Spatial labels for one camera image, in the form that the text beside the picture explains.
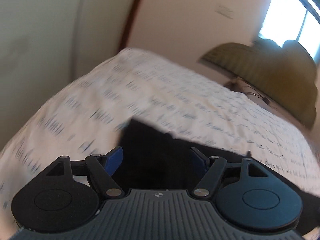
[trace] white wall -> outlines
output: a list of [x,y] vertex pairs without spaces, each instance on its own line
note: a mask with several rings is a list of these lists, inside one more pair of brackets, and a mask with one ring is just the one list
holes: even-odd
[[117,54],[133,0],[85,0],[77,32],[75,76]]
[[[226,42],[250,45],[271,0],[142,0],[128,42],[149,49],[219,83],[224,75],[199,63],[209,49]],[[217,4],[234,11],[234,19],[215,12]]]
[[0,150],[71,70],[116,54],[132,1],[0,0]]
[[0,0],[0,148],[69,82],[79,0]]

